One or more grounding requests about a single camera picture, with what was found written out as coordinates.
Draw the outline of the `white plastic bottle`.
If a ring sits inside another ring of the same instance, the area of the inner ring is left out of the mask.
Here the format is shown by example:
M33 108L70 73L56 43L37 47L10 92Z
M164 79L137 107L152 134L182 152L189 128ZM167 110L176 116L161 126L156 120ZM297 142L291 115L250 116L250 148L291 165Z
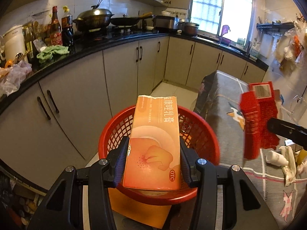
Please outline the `white plastic bottle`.
M289 161L282 154L275 151L268 151L265 160L267 163L277 167L287 166L289 164Z

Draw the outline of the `red cigarette carton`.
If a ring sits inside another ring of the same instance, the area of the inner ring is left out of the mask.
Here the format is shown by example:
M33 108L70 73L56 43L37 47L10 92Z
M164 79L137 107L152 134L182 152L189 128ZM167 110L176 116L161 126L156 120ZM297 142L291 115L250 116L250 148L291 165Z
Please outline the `red cigarette carton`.
M278 114L272 82L250 83L239 107L245 119L244 159L256 159L260 149L276 149L279 137L267 128L268 120Z

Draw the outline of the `orange ointment box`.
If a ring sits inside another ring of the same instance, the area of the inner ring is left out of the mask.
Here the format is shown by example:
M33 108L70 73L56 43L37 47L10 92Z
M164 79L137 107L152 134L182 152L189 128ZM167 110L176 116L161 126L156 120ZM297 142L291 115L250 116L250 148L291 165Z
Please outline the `orange ointment box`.
M147 191L181 187L180 131L175 96L138 96L122 184Z

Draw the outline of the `clear glass jug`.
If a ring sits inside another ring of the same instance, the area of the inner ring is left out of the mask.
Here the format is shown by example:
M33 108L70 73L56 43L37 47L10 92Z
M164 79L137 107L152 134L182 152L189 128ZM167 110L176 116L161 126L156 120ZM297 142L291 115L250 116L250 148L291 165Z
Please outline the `clear glass jug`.
M290 103L290 117L294 122L298 123L305 111L306 100L303 97L296 95Z

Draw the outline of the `orange paper sheet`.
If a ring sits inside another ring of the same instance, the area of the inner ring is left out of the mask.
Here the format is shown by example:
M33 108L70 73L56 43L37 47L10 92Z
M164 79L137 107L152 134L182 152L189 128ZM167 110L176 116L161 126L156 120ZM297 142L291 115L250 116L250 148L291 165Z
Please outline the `orange paper sheet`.
M171 206L147 205L131 199L115 188L109 188L113 211L146 225L162 229Z

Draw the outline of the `red plastic mesh basket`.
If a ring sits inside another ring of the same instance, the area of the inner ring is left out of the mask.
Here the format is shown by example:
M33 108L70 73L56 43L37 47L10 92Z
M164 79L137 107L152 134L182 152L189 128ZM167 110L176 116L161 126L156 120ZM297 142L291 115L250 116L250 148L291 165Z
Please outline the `red plastic mesh basket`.
M129 106L117 113L104 127L98 144L98 156L106 158L112 149L116 149L123 136L130 136L135 106ZM210 161L214 165L220 162L219 142L210 125L197 113L182 106L178 107L180 136L188 148L194 149L200 158ZM181 180L181 188L177 191L142 191L117 187L124 195L148 205L167 206L180 204L197 195L196 188L190 188Z

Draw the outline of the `grey patterned tablecloth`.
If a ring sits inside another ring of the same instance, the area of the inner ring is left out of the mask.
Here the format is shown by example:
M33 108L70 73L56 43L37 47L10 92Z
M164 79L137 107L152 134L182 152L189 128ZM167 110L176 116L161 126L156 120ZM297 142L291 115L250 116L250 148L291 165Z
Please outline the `grey patterned tablecloth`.
M248 84L220 71L205 76L199 87L194 112L211 126L220 146L220 165L240 165L257 188L280 229L286 229L306 203L306 173L285 185L280 167L270 165L265 158L268 150L261 149L254 160L243 161L244 131L239 124L241 94Z

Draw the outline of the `purple plastic bag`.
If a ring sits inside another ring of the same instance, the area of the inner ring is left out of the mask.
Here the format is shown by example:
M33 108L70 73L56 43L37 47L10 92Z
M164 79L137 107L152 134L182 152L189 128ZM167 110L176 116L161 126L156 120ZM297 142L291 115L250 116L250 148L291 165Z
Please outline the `purple plastic bag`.
M221 37L227 34L230 31L230 27L228 25L223 25L221 30Z

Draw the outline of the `green cloth rag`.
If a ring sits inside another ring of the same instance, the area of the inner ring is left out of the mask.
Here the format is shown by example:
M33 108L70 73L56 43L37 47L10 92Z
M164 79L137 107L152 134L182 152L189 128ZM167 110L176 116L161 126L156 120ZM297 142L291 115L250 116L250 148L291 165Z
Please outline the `green cloth rag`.
M40 63L51 60L55 55L67 55L69 54L69 48L62 45L52 45L46 47L42 52L37 54L37 59Z

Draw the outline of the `red label sauce bottle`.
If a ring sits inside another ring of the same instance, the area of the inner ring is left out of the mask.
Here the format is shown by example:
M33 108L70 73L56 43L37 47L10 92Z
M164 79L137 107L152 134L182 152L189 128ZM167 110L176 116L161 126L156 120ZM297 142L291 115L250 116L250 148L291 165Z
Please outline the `red label sauce bottle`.
M58 20L57 12L58 8L54 6L50 24L51 45L62 45L61 25Z

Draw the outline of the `silver rice cooker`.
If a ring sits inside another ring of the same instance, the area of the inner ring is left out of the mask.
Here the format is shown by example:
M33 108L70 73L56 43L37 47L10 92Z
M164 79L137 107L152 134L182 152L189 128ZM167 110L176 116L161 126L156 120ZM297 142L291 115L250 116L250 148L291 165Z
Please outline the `silver rice cooker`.
M155 16L153 19L154 28L177 30L180 19L171 16Z

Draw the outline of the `dark soy sauce bottle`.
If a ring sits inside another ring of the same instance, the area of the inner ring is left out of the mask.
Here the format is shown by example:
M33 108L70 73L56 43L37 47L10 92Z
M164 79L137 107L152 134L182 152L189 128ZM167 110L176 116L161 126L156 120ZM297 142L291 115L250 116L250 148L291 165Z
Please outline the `dark soy sauce bottle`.
M68 48L73 47L73 16L68 6L63 7L64 15L61 19L62 26L62 45Z

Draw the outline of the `steel wok with lid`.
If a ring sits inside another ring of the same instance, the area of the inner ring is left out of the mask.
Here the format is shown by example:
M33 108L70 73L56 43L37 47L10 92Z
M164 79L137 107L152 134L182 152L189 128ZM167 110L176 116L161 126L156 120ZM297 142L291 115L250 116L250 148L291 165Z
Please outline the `steel wok with lid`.
M99 8L99 0L91 10L80 13L76 19L73 20L75 27L79 32L89 32L90 30L104 29L109 26L113 13L108 9Z

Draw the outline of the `black frying pan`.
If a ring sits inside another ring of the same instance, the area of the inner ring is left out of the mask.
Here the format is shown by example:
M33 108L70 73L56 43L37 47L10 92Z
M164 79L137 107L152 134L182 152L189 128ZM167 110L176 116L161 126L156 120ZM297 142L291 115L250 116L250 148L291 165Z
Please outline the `black frying pan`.
M148 18L152 18L152 17L153 17L152 12L148 12L148 13L143 14L143 15L138 16L138 17L129 17L129 16L123 15L122 17L111 18L110 23L113 26L134 26L134 25L138 24L138 22L140 20L148 19Z

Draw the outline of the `black wall shelf rack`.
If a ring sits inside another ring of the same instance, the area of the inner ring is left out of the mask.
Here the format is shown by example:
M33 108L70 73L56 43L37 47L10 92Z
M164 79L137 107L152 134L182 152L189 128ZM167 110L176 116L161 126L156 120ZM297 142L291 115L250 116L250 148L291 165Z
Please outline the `black wall shelf rack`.
M294 28L293 22L257 24L257 29L263 32L286 32Z

